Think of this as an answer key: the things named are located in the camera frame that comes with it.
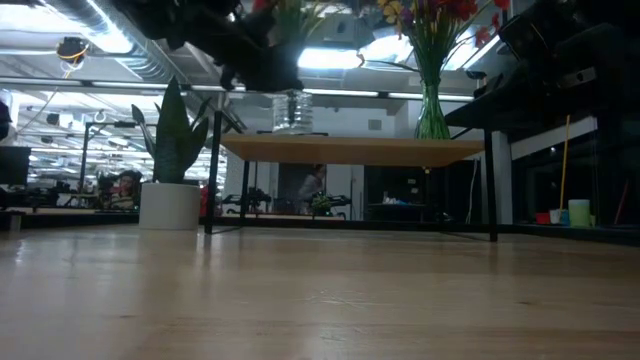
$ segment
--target potted plant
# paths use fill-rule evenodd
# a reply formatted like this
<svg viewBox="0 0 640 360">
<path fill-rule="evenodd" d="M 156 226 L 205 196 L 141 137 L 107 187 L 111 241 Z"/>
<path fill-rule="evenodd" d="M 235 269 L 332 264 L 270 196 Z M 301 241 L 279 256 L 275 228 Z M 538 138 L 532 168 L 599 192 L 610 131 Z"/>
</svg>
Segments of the potted plant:
<svg viewBox="0 0 640 360">
<path fill-rule="evenodd" d="M 331 201 L 324 193 L 318 193 L 311 201 L 313 216 L 331 216 Z"/>
<path fill-rule="evenodd" d="M 133 119 L 144 135 L 145 146 L 154 159 L 153 182 L 142 185 L 140 228 L 156 230 L 195 230 L 198 227 L 200 189 L 185 185 L 184 174 L 198 158 L 207 138 L 209 119 L 204 116 L 210 99 L 205 100 L 195 120 L 189 124 L 187 109 L 180 95 L 180 84 L 173 78 L 158 107 L 160 118 L 155 138 L 142 111 L 131 105 Z"/>
</svg>

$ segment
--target ductwork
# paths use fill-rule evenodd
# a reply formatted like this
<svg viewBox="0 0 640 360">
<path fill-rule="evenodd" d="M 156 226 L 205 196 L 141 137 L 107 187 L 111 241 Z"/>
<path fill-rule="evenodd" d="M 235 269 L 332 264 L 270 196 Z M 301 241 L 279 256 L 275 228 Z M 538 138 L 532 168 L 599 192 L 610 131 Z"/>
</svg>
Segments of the ductwork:
<svg viewBox="0 0 640 360">
<path fill-rule="evenodd" d="M 111 9 L 107 2 L 97 0 L 40 0 L 40 2 L 54 13 L 82 25 L 83 35 L 102 51 L 147 55 L 143 59 L 118 60 L 142 80 L 166 83 L 171 79 L 172 73 L 169 68 L 152 54 L 150 42 L 146 39 L 143 42 L 136 41 L 135 36 L 132 36 L 134 33 L 127 28 L 125 20 L 120 19 L 119 14 L 115 9 Z M 186 81 L 186 76 L 183 74 L 176 75 L 180 81 Z"/>
<path fill-rule="evenodd" d="M 54 13 L 84 26 L 82 34 L 107 53 L 134 55 L 133 58 L 117 59 L 145 82 L 168 83 L 176 76 L 181 83 L 188 83 L 187 76 L 169 59 L 167 54 L 153 41 L 145 38 L 124 18 L 109 1 L 104 0 L 38 0 Z M 197 111 L 202 98 L 189 92 L 185 103 Z M 236 130 L 246 128 L 236 116 L 231 124 Z"/>
</svg>

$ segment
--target red object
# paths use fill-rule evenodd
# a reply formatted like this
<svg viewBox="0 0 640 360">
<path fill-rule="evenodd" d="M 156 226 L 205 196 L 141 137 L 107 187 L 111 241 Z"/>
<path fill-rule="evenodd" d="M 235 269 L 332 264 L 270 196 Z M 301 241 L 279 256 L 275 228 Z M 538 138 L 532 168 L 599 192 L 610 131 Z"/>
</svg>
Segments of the red object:
<svg viewBox="0 0 640 360">
<path fill-rule="evenodd" d="M 491 18 L 491 25 L 493 25 L 496 31 L 500 30 L 500 14 L 493 14 L 493 17 Z"/>
<path fill-rule="evenodd" d="M 491 35 L 489 35 L 489 28 L 486 26 L 481 27 L 476 32 L 476 47 L 482 47 L 484 44 L 488 43 L 490 39 Z"/>
<path fill-rule="evenodd" d="M 548 212 L 546 213 L 537 213 L 536 214 L 536 222 L 540 225 L 549 225 L 551 224 L 551 215 Z"/>
<path fill-rule="evenodd" d="M 507 10 L 509 9 L 509 3 L 511 2 L 511 0 L 493 0 L 493 3 L 496 4 L 497 7 L 499 7 L 502 10 Z"/>
<path fill-rule="evenodd" d="M 209 187 L 205 186 L 200 189 L 200 217 L 207 216 L 207 197 L 209 196 Z"/>
<path fill-rule="evenodd" d="M 440 5 L 445 5 L 449 13 L 462 21 L 469 20 L 471 15 L 478 12 L 476 0 L 449 0 L 440 2 Z"/>
<path fill-rule="evenodd" d="M 260 9 L 269 5 L 269 3 L 270 3 L 269 0 L 254 0 L 253 7 L 251 8 L 251 12 L 254 13 L 256 11 L 259 11 Z"/>
</svg>

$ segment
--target white container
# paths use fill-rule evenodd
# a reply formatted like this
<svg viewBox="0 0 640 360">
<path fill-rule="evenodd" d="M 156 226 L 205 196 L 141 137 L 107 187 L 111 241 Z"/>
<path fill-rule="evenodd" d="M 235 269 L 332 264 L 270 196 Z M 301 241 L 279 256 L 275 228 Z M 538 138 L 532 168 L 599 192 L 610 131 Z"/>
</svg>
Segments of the white container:
<svg viewBox="0 0 640 360">
<path fill-rule="evenodd" d="M 560 224 L 560 209 L 549 210 L 549 218 L 552 224 Z"/>
<path fill-rule="evenodd" d="M 142 184 L 141 229 L 196 230 L 199 216 L 199 187 L 181 184 Z"/>
</svg>

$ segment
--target glass vase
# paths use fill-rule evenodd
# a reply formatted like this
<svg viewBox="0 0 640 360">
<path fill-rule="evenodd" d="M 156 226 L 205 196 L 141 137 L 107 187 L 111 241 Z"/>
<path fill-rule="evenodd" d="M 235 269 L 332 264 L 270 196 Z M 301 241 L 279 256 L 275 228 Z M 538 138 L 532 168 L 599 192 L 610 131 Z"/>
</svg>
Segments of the glass vase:
<svg viewBox="0 0 640 360">
<path fill-rule="evenodd" d="M 416 139 L 421 140 L 450 140 L 449 127 L 444 121 L 438 85 L 422 86 L 422 109 L 416 125 Z"/>
<path fill-rule="evenodd" d="M 311 94 L 289 90 L 273 99 L 273 133 L 300 135 L 313 131 Z"/>
</svg>

